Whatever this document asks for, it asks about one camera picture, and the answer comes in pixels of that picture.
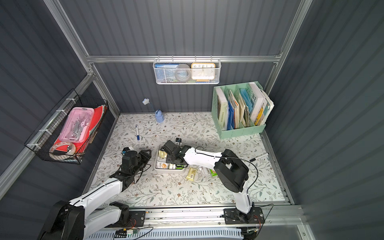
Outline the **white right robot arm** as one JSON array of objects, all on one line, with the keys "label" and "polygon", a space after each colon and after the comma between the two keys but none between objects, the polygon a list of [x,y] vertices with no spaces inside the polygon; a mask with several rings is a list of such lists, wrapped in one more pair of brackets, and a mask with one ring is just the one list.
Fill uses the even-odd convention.
[{"label": "white right robot arm", "polygon": [[187,145],[179,146],[170,140],[161,147],[161,151],[167,154],[168,163],[195,165],[215,171],[224,187],[234,195],[237,216],[232,219],[250,222],[255,205],[249,197],[249,168],[233,151],[206,152]]}]

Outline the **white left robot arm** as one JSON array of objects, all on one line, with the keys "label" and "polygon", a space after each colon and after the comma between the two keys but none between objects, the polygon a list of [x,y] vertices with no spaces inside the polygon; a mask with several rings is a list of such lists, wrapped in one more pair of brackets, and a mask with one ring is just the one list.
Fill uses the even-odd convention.
[{"label": "white left robot arm", "polygon": [[124,148],[121,167],[104,183],[68,202],[54,204],[38,239],[83,240],[105,227],[143,227],[144,211],[130,212],[128,205],[119,202],[112,202],[103,210],[98,208],[134,183],[135,177],[147,170],[151,157],[151,150],[136,152]]}]

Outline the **silver cookie packet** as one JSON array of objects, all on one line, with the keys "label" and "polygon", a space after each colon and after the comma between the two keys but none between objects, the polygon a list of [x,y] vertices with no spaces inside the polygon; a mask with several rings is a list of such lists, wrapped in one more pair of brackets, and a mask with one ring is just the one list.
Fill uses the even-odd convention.
[{"label": "silver cookie packet", "polygon": [[208,168],[205,168],[205,167],[199,167],[199,170],[200,170],[200,173],[202,176],[207,176],[207,175],[210,175],[211,172]]}]

